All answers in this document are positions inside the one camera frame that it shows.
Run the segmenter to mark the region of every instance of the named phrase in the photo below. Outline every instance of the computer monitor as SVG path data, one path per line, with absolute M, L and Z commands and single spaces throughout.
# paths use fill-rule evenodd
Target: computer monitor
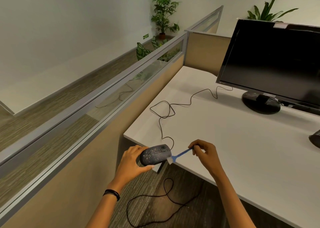
M 320 28 L 239 19 L 217 83 L 247 90 L 259 113 L 277 113 L 277 99 L 319 108 Z

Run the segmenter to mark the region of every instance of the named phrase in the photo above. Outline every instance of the person's arm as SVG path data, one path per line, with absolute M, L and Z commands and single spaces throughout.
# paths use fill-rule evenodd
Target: person's arm
M 131 146 L 124 152 L 114 179 L 109 183 L 107 189 L 112 189 L 121 194 L 122 189 L 143 172 L 151 170 L 154 166 L 139 167 L 136 163 L 137 157 L 147 147 L 139 145 Z M 117 197 L 113 194 L 106 194 L 102 197 L 98 207 L 94 211 L 86 228 L 107 228 L 109 226 L 113 210 L 117 203 Z
M 192 142 L 191 147 L 218 186 L 230 228 L 256 228 L 222 168 L 216 147 L 203 140 Z

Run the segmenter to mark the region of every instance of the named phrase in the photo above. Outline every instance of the white bristles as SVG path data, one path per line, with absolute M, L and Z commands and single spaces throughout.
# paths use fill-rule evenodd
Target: white bristles
M 174 162 L 173 159 L 172 159 L 172 157 L 168 157 L 168 158 L 167 158 L 167 161 L 168 161 L 169 165 L 171 165 L 171 164 Z

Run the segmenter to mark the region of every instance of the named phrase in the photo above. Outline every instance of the blue brush handle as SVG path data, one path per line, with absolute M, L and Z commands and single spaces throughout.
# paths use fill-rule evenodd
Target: blue brush handle
M 187 153 L 188 151 L 190 151 L 190 150 L 192 150 L 192 149 L 193 149 L 193 147 L 192 147 L 192 148 L 188 148 L 187 150 L 181 152 L 180 154 L 178 154 L 178 155 L 176 155 L 176 156 L 171 156 L 173 162 L 175 162 L 178 157 L 182 156 L 183 154 Z

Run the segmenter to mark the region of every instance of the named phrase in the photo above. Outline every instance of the hand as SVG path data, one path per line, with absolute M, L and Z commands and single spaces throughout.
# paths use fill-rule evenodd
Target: hand
M 213 178 L 223 173 L 216 147 L 213 144 L 203 140 L 195 140 L 188 148 L 192 147 L 194 147 L 192 154 L 200 159 L 202 165 L 204 165 Z
M 153 165 L 139 167 L 136 163 L 137 157 L 147 148 L 148 147 L 141 147 L 140 145 L 131 146 L 123 153 L 114 179 L 108 185 L 108 189 L 121 193 L 127 183 L 143 172 L 147 172 L 154 167 Z

